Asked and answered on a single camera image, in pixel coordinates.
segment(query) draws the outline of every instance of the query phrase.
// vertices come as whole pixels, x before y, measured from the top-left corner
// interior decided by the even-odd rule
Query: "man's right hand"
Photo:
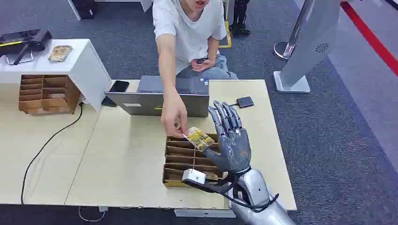
[[[188,135],[187,111],[176,89],[164,92],[161,122],[167,136],[184,138],[183,134]]]

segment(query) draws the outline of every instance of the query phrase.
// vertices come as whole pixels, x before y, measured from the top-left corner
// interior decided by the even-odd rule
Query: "white t-shirt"
[[[193,59],[207,57],[210,36],[221,40],[227,35],[222,0],[210,0],[196,22],[185,14],[180,0],[154,0],[153,25],[156,38],[161,34],[176,37],[176,74]]]

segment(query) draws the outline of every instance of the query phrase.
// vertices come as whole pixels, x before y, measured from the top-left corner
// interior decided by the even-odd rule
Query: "man's left hand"
[[[206,69],[209,69],[211,67],[214,67],[215,65],[215,60],[205,60],[203,63],[197,63],[197,60],[192,60],[191,66],[192,66],[192,71],[195,72],[202,72]]]

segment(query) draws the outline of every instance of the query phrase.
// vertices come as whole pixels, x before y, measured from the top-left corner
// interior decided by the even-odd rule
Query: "smartphone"
[[[129,82],[126,81],[116,81],[109,92],[125,92],[127,90],[127,87],[129,86]],[[112,106],[115,107],[117,106],[116,103],[114,103],[108,96],[102,100],[102,105],[106,106]]]
[[[208,59],[209,59],[208,57],[200,58],[200,59],[196,60],[196,63],[202,64],[205,60],[208,60]]]

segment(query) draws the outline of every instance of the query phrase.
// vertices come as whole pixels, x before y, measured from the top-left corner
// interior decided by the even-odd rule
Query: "jeans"
[[[186,78],[192,76],[200,76],[207,79],[214,80],[237,80],[238,77],[235,73],[228,71],[227,58],[223,55],[217,54],[215,65],[212,68],[202,72],[192,71],[192,67],[188,66],[177,74],[179,78]]]

